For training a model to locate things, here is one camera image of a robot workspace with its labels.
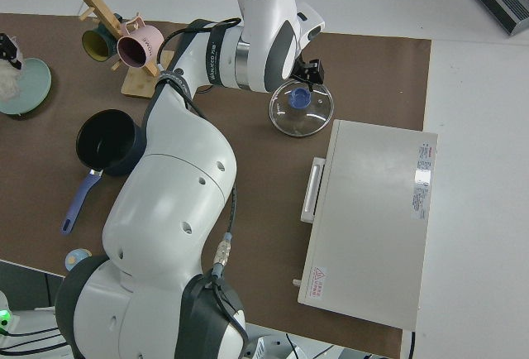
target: mug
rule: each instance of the mug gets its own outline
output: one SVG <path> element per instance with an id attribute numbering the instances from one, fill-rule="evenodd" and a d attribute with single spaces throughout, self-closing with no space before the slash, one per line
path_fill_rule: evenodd
<path id="1" fill-rule="evenodd" d="M 127 26 L 137 23 L 129 32 Z M 154 59 L 164 41 L 163 34 L 154 26 L 146 26 L 140 16 L 122 23 L 123 36 L 117 42 L 117 53 L 129 67 L 141 68 Z"/>
<path id="2" fill-rule="evenodd" d="M 114 16 L 122 22 L 119 14 Z M 117 53 L 117 39 L 101 22 L 93 30 L 84 32 L 81 39 L 84 51 L 96 61 L 106 61 Z"/>

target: light blue plate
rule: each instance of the light blue plate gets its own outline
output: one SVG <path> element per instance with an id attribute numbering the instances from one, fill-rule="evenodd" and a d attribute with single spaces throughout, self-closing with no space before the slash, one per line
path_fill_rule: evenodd
<path id="1" fill-rule="evenodd" d="M 35 109 L 44 101 L 51 86 L 51 73 L 44 61 L 25 59 L 24 70 L 18 79 L 20 94 L 7 101 L 0 100 L 0 112 L 21 115 Z"/>

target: green light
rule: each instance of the green light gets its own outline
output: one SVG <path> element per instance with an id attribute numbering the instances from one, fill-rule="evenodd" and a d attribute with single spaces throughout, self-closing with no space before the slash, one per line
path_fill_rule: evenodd
<path id="1" fill-rule="evenodd" d="M 0 311 L 0 320 L 7 320 L 9 321 L 9 319 L 11 319 L 11 314 L 9 313 L 9 311 L 3 309 Z"/>

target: wooden stand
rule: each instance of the wooden stand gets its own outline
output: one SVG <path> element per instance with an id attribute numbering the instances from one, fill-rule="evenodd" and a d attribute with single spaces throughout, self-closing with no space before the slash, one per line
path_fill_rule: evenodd
<path id="1" fill-rule="evenodd" d="M 122 37 L 120 22 L 117 20 L 116 16 L 114 16 L 114 13 L 110 10 L 107 4 L 103 0 L 83 1 L 87 4 L 88 9 L 79 16 L 79 20 L 83 21 L 90 14 L 94 13 L 98 17 L 98 20 L 109 30 L 109 32 L 116 38 L 116 40 L 119 40 L 119 38 Z M 121 63 L 121 60 L 116 62 L 111 67 L 111 70 L 115 71 L 117 68 L 119 68 Z M 129 68 L 126 79 L 122 86 L 122 93 L 129 96 L 141 98 L 152 97 L 152 91 L 150 92 L 150 95 L 147 95 L 147 90 L 152 88 L 152 90 L 154 91 L 156 77 L 159 73 L 160 72 L 158 70 L 158 67 L 156 66 L 155 60 L 148 62 L 141 69 Z"/>
<path id="2" fill-rule="evenodd" d="M 162 51 L 160 62 L 164 68 L 169 66 L 173 55 L 174 52 L 171 50 Z M 144 69 L 129 68 L 123 81 L 122 93 L 132 97 L 151 98 L 157 81 L 155 76 L 147 74 Z"/>

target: glass pot lid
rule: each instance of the glass pot lid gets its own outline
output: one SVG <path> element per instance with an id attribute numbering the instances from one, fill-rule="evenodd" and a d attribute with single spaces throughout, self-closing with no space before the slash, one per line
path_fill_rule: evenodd
<path id="1" fill-rule="evenodd" d="M 289 136 L 304 137 L 319 132 L 331 120 L 334 103 L 323 84 L 288 80 L 274 92 L 270 100 L 270 120 Z"/>

